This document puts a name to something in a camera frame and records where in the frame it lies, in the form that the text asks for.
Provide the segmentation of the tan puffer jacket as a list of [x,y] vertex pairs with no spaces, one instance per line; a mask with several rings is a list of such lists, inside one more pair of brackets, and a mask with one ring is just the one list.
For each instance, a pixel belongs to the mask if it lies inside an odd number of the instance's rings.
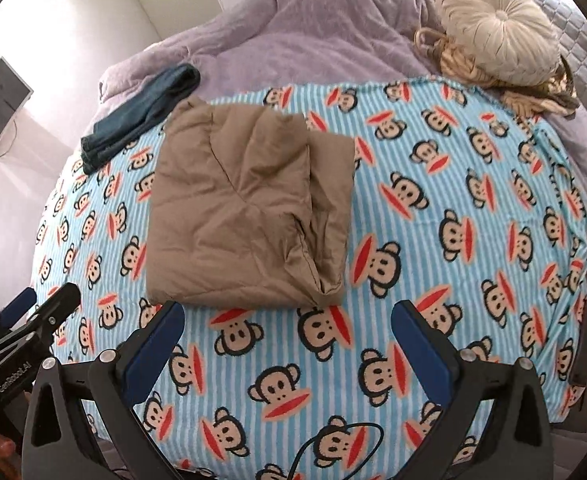
[[344,295],[355,144],[299,114],[189,98],[164,127],[150,195],[153,302],[325,308]]

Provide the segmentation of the folded dark blue jeans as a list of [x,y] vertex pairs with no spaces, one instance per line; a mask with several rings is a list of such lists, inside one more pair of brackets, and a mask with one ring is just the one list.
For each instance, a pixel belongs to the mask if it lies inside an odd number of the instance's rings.
[[160,124],[180,101],[200,84],[200,73],[192,64],[163,70],[140,92],[95,122],[90,134],[81,139],[83,172],[94,174],[120,153],[126,144],[137,141]]

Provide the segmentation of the round cream pleated cushion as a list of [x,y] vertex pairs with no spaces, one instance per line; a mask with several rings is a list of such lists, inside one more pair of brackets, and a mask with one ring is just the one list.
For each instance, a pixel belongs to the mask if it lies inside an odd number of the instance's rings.
[[532,87],[560,64],[555,27],[533,0],[435,0],[447,38],[490,76]]

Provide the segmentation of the purple quilted duvet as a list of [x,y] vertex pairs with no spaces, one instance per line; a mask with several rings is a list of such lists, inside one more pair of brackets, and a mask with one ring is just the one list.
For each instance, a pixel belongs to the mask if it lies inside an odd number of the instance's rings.
[[247,0],[112,66],[112,112],[164,68],[198,96],[301,115],[350,136],[348,304],[587,298],[587,114],[525,119],[432,75],[409,36],[435,0]]

